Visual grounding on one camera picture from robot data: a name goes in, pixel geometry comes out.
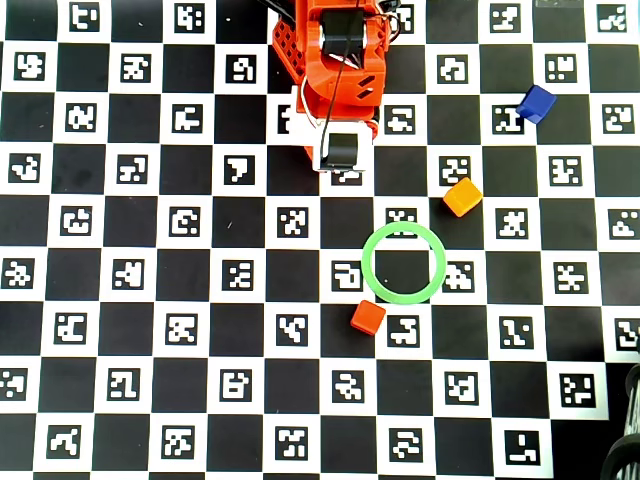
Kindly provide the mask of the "orange-red gripper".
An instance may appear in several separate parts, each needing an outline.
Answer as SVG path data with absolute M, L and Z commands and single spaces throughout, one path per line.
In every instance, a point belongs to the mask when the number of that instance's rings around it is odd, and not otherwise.
M 312 125 L 331 121 L 377 122 L 383 95 L 382 83 L 300 84 L 297 112 Z

